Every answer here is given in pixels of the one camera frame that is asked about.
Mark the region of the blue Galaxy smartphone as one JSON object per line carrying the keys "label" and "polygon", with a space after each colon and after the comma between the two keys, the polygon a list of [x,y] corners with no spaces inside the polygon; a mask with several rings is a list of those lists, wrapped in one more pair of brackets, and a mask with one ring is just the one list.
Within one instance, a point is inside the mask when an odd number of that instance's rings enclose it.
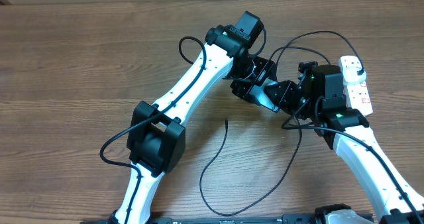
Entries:
{"label": "blue Galaxy smartphone", "polygon": [[254,85],[252,90],[250,91],[250,94],[253,95],[254,103],[256,105],[263,106],[263,107],[277,113],[280,110],[280,108],[275,106],[271,102],[270,98],[264,93],[264,88],[267,85],[274,85],[274,84],[277,84],[277,82],[275,82],[273,80],[266,79],[261,86]]}

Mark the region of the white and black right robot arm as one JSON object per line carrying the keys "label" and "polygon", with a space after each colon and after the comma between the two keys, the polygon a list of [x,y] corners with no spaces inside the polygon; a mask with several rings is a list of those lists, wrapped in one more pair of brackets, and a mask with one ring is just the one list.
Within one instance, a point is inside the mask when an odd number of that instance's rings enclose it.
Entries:
{"label": "white and black right robot arm", "polygon": [[298,71],[298,83],[264,88],[270,101],[292,117],[311,120],[296,128],[314,130],[348,165],[379,223],[422,223],[423,196],[384,154],[366,119],[373,109],[360,59],[342,56],[328,66],[300,63]]}

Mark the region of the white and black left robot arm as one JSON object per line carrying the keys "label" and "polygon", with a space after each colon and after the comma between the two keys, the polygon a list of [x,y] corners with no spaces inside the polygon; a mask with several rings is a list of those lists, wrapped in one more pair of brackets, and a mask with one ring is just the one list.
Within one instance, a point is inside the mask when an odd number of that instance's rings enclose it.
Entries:
{"label": "white and black left robot arm", "polygon": [[220,80],[230,80],[239,98],[273,112],[278,107],[264,93],[276,84],[274,63],[250,54],[264,34],[262,21],[246,11],[235,25],[209,29],[201,52],[176,85],[153,104],[141,101],[133,111],[131,125],[106,142],[127,135],[131,169],[124,200],[107,223],[147,223],[150,207],[161,179],[179,162],[186,147],[186,125],[211,88]]}

